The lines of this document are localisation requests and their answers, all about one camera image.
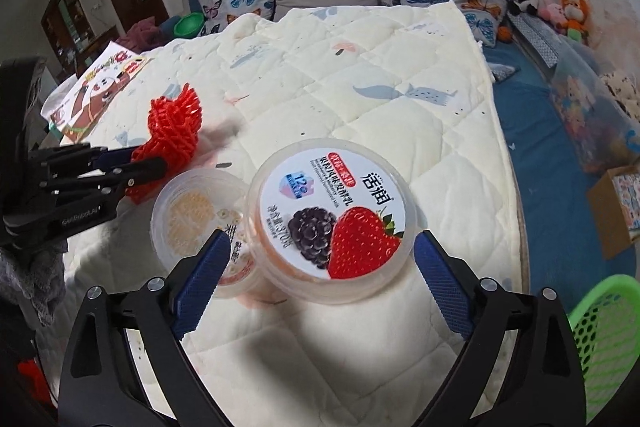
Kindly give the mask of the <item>clear plastic lidded cup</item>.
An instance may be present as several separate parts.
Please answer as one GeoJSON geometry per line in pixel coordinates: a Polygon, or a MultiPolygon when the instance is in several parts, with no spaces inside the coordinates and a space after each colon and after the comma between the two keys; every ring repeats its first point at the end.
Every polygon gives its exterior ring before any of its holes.
{"type": "Polygon", "coordinates": [[[214,296],[234,298],[254,291],[260,281],[243,227],[248,186],[232,174],[201,167],[178,174],[155,199],[150,234],[155,254],[166,271],[192,257],[213,231],[226,233],[230,259],[214,296]]]}

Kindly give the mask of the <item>red spiky ball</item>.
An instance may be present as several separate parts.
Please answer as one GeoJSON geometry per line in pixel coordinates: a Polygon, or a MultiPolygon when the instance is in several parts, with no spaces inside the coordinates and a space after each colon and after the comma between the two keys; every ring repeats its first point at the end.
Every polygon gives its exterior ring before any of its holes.
{"type": "Polygon", "coordinates": [[[160,158],[166,168],[160,179],[145,184],[136,183],[128,188],[126,194],[135,204],[140,204],[146,196],[190,164],[198,147],[202,121],[200,98],[189,83],[182,87],[177,98],[163,95],[151,101],[149,140],[132,152],[131,160],[137,164],[160,158]]]}

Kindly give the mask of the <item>strawberry yogurt tub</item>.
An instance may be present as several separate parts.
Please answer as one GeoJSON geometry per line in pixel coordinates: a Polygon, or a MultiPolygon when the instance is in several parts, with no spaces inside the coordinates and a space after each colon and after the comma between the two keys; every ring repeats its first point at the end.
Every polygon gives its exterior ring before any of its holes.
{"type": "Polygon", "coordinates": [[[262,274],[285,294],[322,305],[356,303],[388,285],[418,231],[399,172],[337,139],[272,154],[250,182],[244,218],[262,274]]]}

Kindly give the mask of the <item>cartoon bear paper cutout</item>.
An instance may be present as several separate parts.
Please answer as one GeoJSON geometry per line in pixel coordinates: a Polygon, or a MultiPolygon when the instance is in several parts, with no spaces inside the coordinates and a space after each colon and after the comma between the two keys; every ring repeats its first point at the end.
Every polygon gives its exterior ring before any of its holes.
{"type": "Polygon", "coordinates": [[[71,75],[47,97],[41,116],[77,143],[148,63],[149,57],[110,42],[80,77],[71,75]]]}

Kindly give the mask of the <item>green plastic waste basket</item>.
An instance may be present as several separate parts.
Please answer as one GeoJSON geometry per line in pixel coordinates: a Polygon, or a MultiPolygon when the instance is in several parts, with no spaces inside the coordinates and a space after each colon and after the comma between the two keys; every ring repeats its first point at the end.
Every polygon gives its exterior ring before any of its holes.
{"type": "Polygon", "coordinates": [[[639,282],[616,274],[597,283],[568,316],[592,424],[613,399],[639,356],[639,282]]]}

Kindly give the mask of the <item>dark display cabinet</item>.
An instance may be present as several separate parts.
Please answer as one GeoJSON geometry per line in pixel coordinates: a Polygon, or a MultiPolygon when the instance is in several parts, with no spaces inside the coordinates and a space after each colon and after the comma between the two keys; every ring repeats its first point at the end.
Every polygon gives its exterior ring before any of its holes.
{"type": "Polygon", "coordinates": [[[96,36],[80,0],[50,0],[41,26],[64,74],[76,72],[78,55],[96,36]]]}

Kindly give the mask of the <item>green bowl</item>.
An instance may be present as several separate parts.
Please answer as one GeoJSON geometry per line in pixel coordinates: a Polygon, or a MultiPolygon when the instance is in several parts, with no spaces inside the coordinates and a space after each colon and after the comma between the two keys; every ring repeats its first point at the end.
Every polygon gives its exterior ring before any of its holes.
{"type": "Polygon", "coordinates": [[[192,12],[178,20],[174,26],[174,37],[192,39],[197,37],[204,27],[205,17],[202,12],[192,12]]]}

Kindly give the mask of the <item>cardboard box with stickers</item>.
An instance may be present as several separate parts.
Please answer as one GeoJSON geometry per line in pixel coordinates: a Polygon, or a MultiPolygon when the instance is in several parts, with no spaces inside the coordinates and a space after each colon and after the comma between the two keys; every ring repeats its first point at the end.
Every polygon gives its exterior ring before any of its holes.
{"type": "Polygon", "coordinates": [[[587,199],[605,260],[639,243],[638,166],[608,169],[587,199]]]}

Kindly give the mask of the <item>clear plastic storage bin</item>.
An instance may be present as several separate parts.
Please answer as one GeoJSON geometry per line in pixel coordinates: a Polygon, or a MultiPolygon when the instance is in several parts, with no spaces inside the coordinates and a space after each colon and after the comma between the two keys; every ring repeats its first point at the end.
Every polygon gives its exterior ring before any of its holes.
{"type": "Polygon", "coordinates": [[[639,83],[582,44],[563,49],[551,100],[582,170],[602,173],[639,162],[639,83]]]}

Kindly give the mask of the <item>white quilted table cover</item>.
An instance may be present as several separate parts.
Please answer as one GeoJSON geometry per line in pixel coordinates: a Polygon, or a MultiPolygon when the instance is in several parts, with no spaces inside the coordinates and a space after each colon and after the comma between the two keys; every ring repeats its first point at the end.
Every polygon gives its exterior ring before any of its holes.
{"type": "Polygon", "coordinates": [[[520,289],[494,78],[452,3],[245,14],[67,102],[110,150],[194,98],[191,165],[73,236],[38,337],[64,426],[409,426],[460,355],[416,236],[520,289]]]}

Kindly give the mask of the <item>orange fox plush toy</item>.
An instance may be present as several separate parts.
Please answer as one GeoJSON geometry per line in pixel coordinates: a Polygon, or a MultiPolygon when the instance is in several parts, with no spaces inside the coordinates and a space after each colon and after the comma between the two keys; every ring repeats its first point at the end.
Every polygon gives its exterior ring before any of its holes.
{"type": "Polygon", "coordinates": [[[561,27],[565,30],[567,38],[587,44],[589,37],[587,20],[590,13],[587,0],[561,0],[561,6],[565,17],[561,27]]]}

